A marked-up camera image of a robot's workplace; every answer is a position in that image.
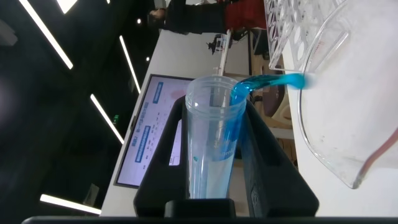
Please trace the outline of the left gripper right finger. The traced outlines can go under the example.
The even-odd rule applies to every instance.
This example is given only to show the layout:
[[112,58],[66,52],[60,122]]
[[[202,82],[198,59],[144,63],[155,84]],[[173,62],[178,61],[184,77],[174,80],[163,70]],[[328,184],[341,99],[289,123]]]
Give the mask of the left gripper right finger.
[[251,217],[313,217],[319,201],[250,101],[238,149]]

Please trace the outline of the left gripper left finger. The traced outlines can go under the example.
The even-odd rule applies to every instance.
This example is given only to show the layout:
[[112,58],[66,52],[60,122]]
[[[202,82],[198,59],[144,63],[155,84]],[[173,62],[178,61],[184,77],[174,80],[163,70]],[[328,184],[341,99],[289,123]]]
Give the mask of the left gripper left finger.
[[[180,162],[171,166],[169,159],[176,134],[181,134]],[[173,200],[188,198],[188,134],[185,97],[173,105],[152,160],[136,196],[137,217],[163,217],[165,205]]]

